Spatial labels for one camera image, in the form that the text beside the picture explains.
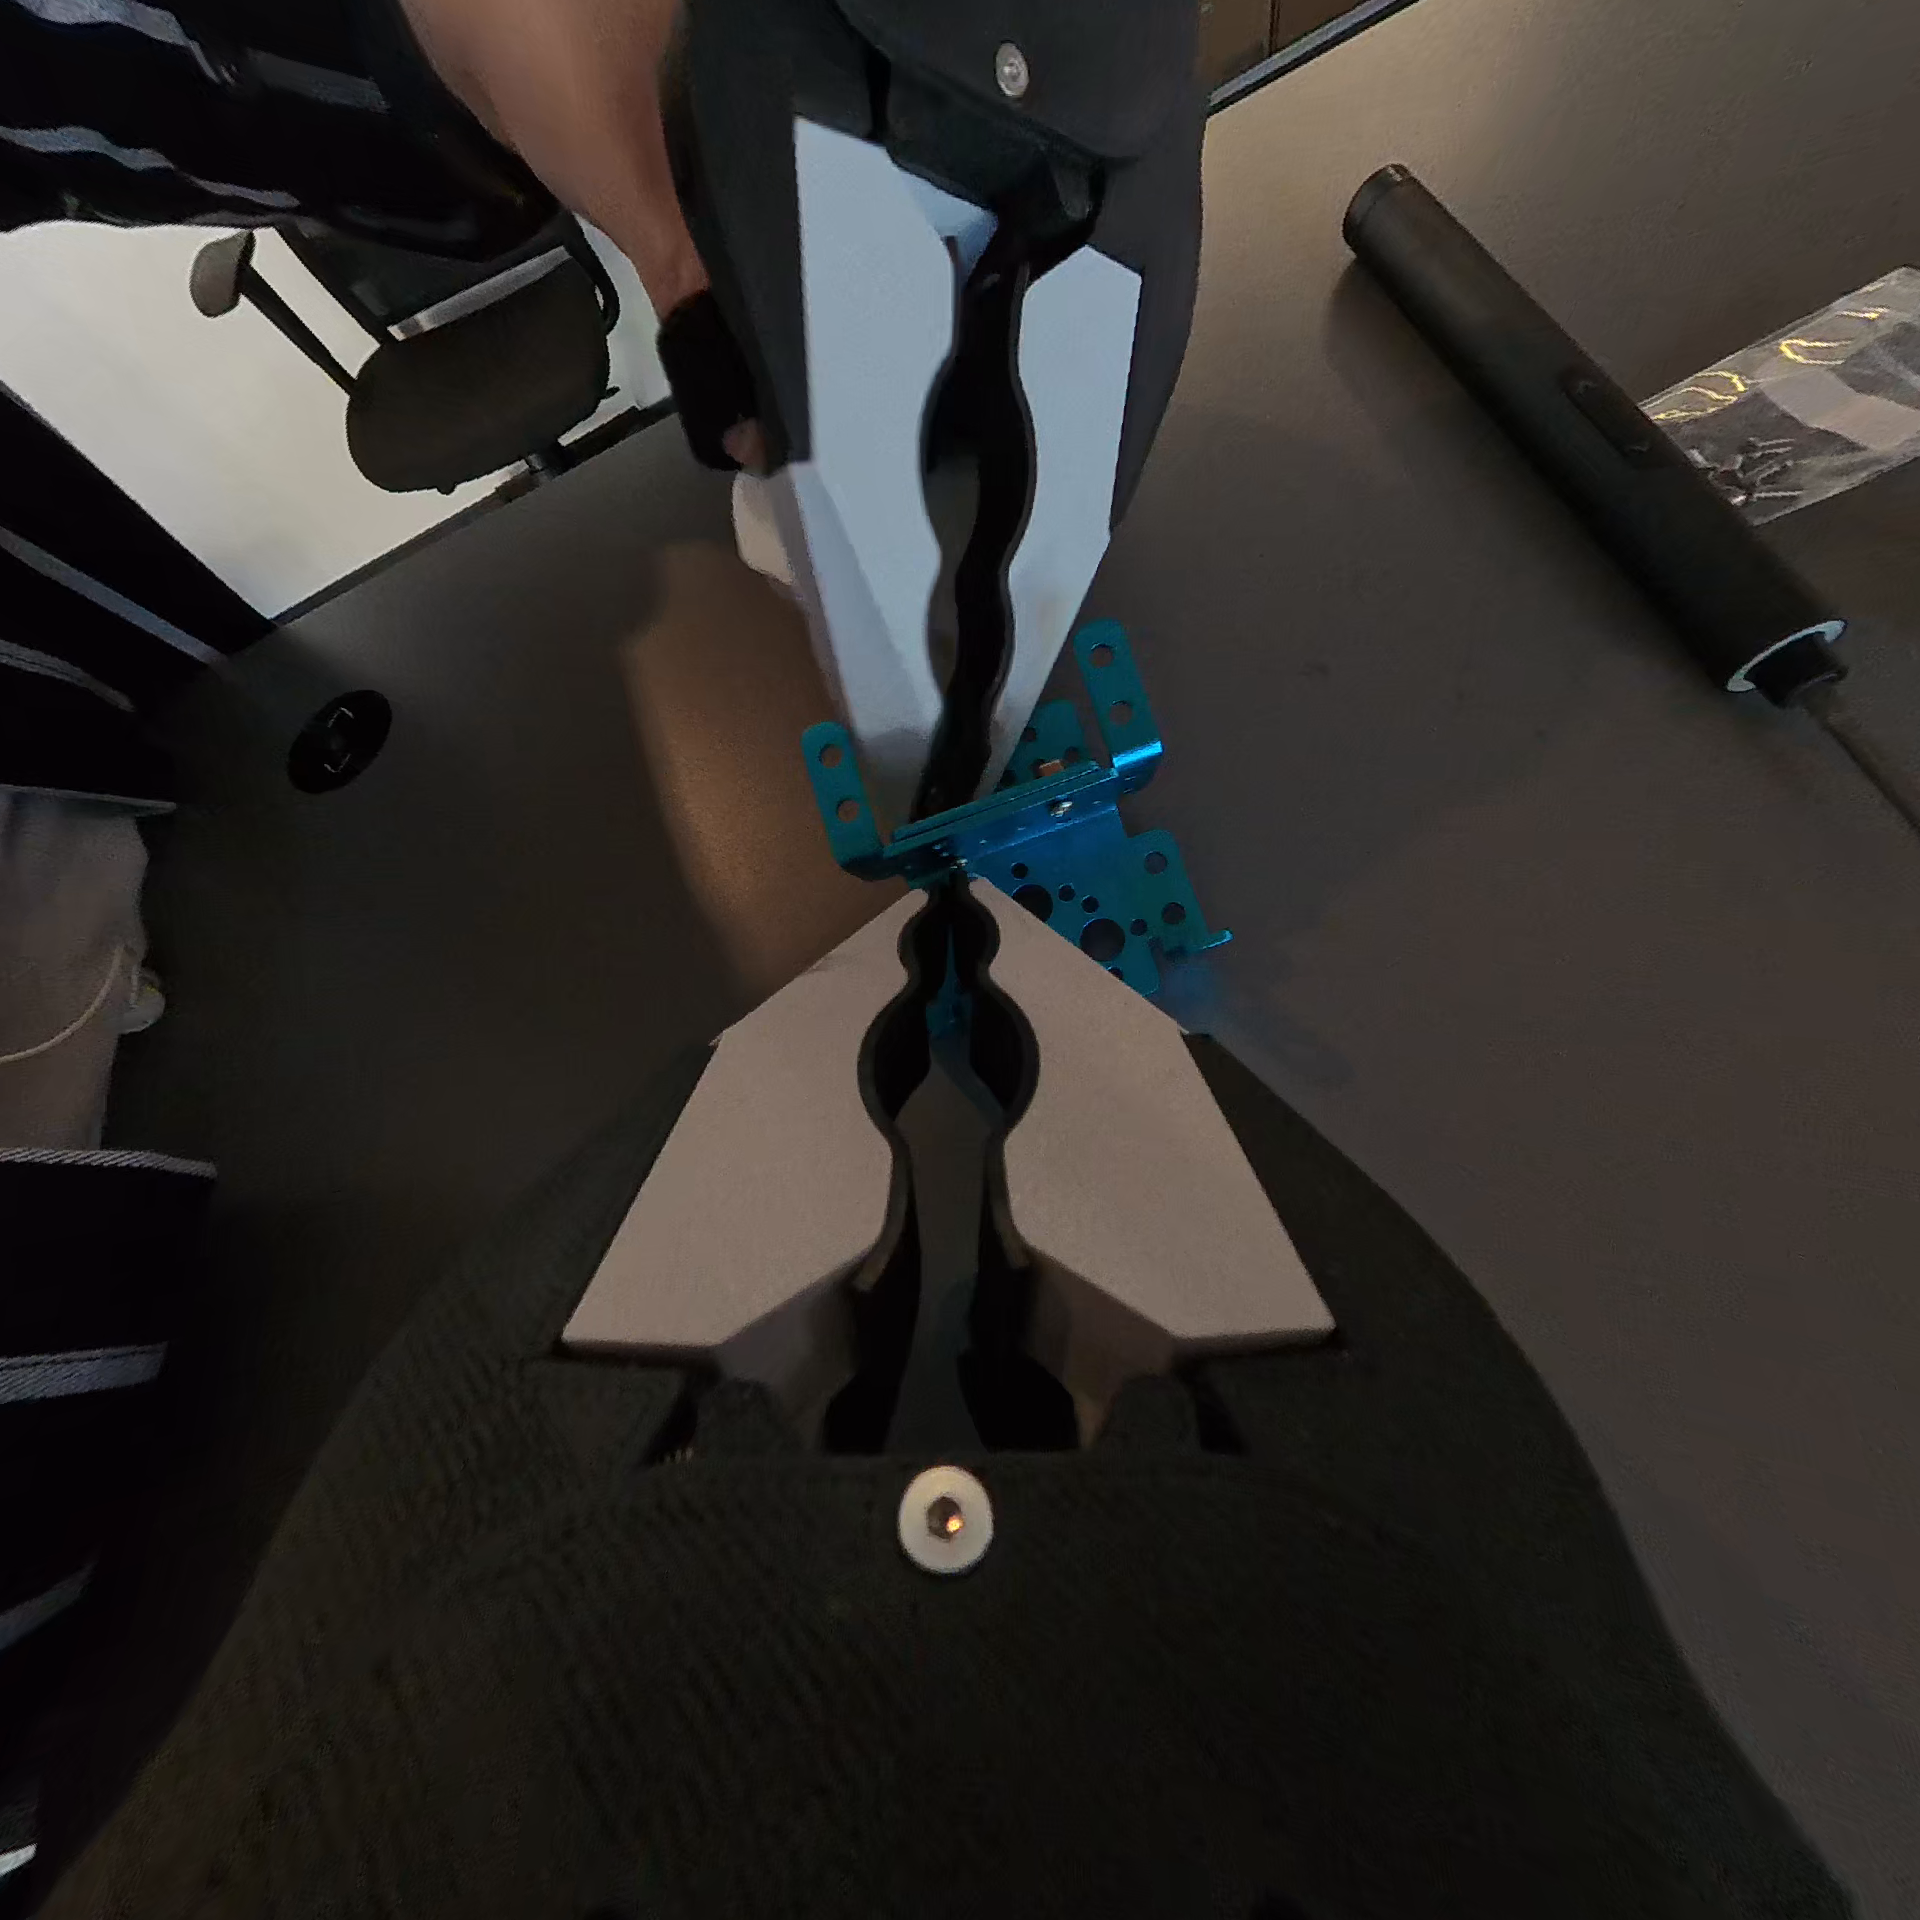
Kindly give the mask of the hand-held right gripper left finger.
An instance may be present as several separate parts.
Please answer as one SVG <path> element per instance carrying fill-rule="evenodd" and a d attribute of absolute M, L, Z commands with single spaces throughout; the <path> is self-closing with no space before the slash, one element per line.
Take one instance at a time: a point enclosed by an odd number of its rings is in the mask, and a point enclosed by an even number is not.
<path fill-rule="evenodd" d="M 590 1360 L 761 1386 L 828 1452 L 878 1452 L 922 1307 L 901 1114 L 949 934 L 904 895 L 712 1044 L 560 1334 Z"/>

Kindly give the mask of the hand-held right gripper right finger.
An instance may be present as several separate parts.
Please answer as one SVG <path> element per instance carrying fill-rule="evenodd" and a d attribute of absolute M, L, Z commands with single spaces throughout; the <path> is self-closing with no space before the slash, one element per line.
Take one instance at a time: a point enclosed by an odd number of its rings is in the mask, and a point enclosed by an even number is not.
<path fill-rule="evenodd" d="M 958 1355 L 980 1443 L 1077 1448 L 1133 1381 L 1325 1344 L 1184 1029 L 985 880 L 953 899 L 953 962 L 992 1099 Z"/>

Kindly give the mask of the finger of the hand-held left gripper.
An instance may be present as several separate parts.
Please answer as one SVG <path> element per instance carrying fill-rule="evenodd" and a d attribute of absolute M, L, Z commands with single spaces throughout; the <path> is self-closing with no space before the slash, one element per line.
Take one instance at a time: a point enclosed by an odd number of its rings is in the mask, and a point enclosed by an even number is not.
<path fill-rule="evenodd" d="M 945 804 L 1002 776 L 1113 540 L 1140 278 L 1016 274 L 988 299 L 976 515 L 953 573 Z"/>
<path fill-rule="evenodd" d="M 788 462 L 788 562 L 870 789 L 906 806 L 945 702 L 928 650 L 941 548 L 926 419 L 997 216 L 854 134 L 800 117 L 793 138 L 806 447 Z"/>

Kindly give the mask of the blue metal bracket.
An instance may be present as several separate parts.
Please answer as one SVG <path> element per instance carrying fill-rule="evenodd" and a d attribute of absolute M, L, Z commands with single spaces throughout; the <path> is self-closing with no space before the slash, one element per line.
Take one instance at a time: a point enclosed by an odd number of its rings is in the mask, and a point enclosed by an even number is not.
<path fill-rule="evenodd" d="M 1163 759 L 1128 631 L 1112 616 L 1069 637 L 1084 702 L 1042 702 L 984 797 L 883 831 L 836 722 L 800 739 L 834 864 L 860 880 L 926 891 L 988 883 L 1142 996 L 1165 964 L 1224 946 L 1165 829 L 1132 831 L 1120 804 Z"/>

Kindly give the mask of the black electric screwdriver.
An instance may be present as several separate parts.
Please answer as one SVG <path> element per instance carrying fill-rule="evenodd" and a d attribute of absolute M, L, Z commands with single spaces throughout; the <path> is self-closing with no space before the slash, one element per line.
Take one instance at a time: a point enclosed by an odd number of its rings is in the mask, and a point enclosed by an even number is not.
<path fill-rule="evenodd" d="M 1405 166 L 1341 215 L 1358 262 L 1722 691 L 1804 712 L 1893 814 L 1916 787 L 1840 694 L 1843 614 Z"/>

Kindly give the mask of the dark desk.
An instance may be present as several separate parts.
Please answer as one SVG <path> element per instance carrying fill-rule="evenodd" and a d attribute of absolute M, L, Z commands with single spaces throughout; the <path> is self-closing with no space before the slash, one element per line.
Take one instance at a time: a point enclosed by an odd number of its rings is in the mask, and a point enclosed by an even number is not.
<path fill-rule="evenodd" d="M 1092 614 L 1233 927 L 1165 1003 L 1435 1236 L 1595 1458 L 1768 1783 L 1916 1915 L 1916 837 L 1709 687 L 1341 239 L 1403 162 L 1635 395 L 1916 260 L 1916 5 L 1416 5 L 1220 112 L 1179 390 Z M 374 687 L 347 787 L 286 776 Z M 165 1020 L 118 1139 L 212 1160 L 58 1882 L 420 1291 L 873 893 L 788 607 L 643 430 L 168 712 Z"/>

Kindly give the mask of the round black desk grommet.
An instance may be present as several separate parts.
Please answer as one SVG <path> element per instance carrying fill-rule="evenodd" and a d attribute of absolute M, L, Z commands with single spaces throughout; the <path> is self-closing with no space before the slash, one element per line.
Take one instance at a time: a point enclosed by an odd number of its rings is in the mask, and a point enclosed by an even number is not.
<path fill-rule="evenodd" d="M 286 754 L 286 776 L 300 794 L 333 794 L 377 762 L 390 733 L 394 703 L 385 693 L 344 691 L 301 722 Z"/>

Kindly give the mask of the person's left hand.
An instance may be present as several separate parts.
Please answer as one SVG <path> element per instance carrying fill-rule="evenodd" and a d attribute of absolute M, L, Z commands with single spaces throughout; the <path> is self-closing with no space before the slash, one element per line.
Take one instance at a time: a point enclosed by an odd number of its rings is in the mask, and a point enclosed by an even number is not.
<path fill-rule="evenodd" d="M 665 2 L 406 2 L 448 90 L 633 266 L 658 319 L 708 288 L 665 152 Z"/>

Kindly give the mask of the flat clear screw bag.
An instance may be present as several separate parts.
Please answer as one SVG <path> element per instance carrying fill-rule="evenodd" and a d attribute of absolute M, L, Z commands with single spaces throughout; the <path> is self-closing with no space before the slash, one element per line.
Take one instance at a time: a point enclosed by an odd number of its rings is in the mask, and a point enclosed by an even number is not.
<path fill-rule="evenodd" d="M 1917 454 L 1917 269 L 1898 267 L 1642 403 L 1753 524 Z"/>

